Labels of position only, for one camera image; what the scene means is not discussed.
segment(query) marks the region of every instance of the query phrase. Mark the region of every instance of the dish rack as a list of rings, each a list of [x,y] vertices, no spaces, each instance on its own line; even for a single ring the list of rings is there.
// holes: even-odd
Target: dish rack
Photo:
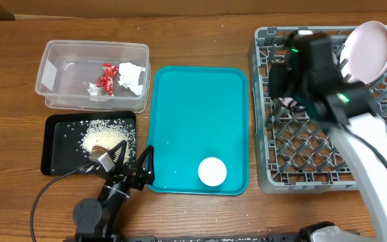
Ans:
[[[338,59],[344,42],[356,27],[266,27],[255,31],[249,68],[255,104],[258,184],[264,192],[357,190],[349,168],[328,136],[306,114],[293,114],[267,92],[271,63],[282,62],[286,54],[284,36],[295,30],[328,33]],[[347,60],[340,61],[342,68]],[[387,124],[387,70],[367,88],[377,101],[378,115]]]

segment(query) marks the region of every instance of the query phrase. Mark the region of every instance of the clear plastic container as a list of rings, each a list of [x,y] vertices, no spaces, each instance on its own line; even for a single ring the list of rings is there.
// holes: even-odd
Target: clear plastic container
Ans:
[[[143,112],[150,86],[150,63],[146,44],[87,40],[51,40],[44,50],[38,69],[36,93],[46,97],[49,108],[72,110],[131,110]],[[119,74],[113,84],[114,96],[90,96],[89,83],[103,75],[102,64],[132,63],[144,67],[138,84],[142,92],[135,95],[119,85]]]

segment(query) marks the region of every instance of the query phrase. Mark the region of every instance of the green indicator light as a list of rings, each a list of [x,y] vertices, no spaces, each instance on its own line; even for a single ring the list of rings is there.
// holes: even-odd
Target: green indicator light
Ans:
[[[341,93],[337,93],[337,97],[343,102],[343,103],[348,103],[350,101],[349,98],[347,98],[345,95]]]

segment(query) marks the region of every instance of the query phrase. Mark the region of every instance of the table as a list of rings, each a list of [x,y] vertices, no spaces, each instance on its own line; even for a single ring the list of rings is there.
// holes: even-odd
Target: table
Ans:
[[[44,122],[54,110],[34,91],[49,40],[108,40],[145,43],[152,79],[166,65],[236,67],[249,76],[247,51],[263,26],[342,26],[369,20],[387,24],[382,13],[311,13],[211,17],[134,17],[0,22],[0,241],[30,241],[32,202],[53,177],[40,173]],[[153,81],[150,96],[153,95]],[[342,229],[374,236],[359,192],[266,194],[257,185],[255,120],[249,93],[250,183],[236,197],[133,192],[118,225],[125,235],[157,237],[266,235],[293,232],[333,221]],[[137,151],[146,146],[151,98],[137,116]],[[74,205],[97,197],[103,180],[75,176],[58,181],[40,199],[35,217],[39,241],[73,238]]]

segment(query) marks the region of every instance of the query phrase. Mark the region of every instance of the gray dish rack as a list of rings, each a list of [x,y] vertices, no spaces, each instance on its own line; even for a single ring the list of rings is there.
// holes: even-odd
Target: gray dish rack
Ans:
[[[259,28],[249,50],[250,80],[255,104],[255,154],[259,187],[267,193],[320,193],[357,190],[349,168],[328,137],[306,114],[293,114],[267,94],[271,63],[282,62],[283,37],[295,30],[326,32],[337,58],[357,26]],[[340,67],[347,60],[340,60]],[[387,123],[387,70],[367,88],[378,114]]]

